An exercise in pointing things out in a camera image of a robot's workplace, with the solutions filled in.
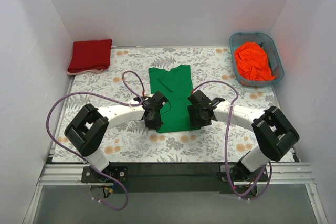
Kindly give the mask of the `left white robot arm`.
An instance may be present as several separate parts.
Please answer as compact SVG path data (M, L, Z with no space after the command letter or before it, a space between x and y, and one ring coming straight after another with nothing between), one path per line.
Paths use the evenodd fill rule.
M88 103L76 114L65 129L66 138L85 160L93 165L93 175L100 182L111 178L110 162L100 147L105 132L115 126L131 121L145 122L149 130L158 130L163 125L160 110L168 99L156 92L148 97L134 98L126 105L96 108Z

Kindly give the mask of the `green t-shirt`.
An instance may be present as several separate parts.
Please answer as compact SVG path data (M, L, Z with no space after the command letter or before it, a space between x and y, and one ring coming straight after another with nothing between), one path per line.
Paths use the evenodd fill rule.
M163 125L157 132L169 133L190 131L188 97L193 89L191 67L179 65L169 71L159 68L149 69L150 89L152 93L160 91L169 101L161 113Z

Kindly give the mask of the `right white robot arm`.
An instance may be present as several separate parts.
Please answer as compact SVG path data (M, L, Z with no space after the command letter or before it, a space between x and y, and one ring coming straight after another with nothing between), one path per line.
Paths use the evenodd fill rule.
M234 124L254 132L258 146L229 168L231 179L248 181L257 176L269 161L280 161L299 141L298 132L275 106L266 110L233 105L223 98L211 100L201 90L189 97L188 112L192 129L209 126L212 121Z

